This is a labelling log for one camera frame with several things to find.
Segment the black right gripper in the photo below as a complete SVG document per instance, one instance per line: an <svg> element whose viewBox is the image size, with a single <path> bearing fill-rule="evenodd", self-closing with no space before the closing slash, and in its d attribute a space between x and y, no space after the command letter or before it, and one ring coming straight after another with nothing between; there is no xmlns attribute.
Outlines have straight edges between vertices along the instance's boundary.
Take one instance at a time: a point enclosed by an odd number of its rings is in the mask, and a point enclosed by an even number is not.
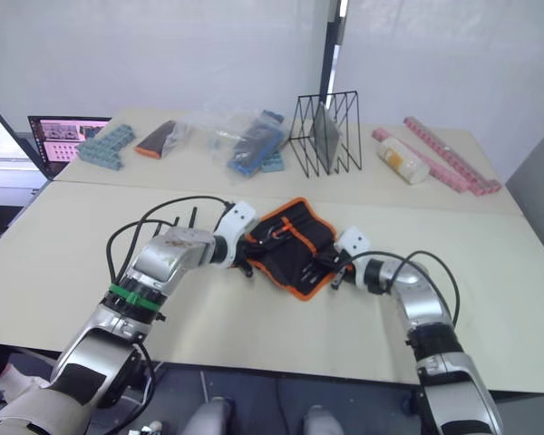
<svg viewBox="0 0 544 435"><path fill-rule="evenodd" d="M335 273L330 283L330 287L335 291L347 280L347 277L353 276L353 267L345 266L345 261L349 258L347 253L337 251L334 246L328 246L314 256L314 262L319 266L322 277Z"/></svg>

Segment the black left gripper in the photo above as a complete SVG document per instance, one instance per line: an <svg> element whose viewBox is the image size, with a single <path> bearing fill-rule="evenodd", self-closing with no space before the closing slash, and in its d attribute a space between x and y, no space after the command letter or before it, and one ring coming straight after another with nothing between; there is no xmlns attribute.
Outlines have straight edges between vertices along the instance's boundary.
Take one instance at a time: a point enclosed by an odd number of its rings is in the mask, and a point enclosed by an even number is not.
<svg viewBox="0 0 544 435"><path fill-rule="evenodd" d="M253 267L249 259L260 254L262 249L271 249L275 238L273 235L264 235L262 238L254 238L246 233L240 238L236 245L235 267L238 268L246 278L254 275Z"/></svg>

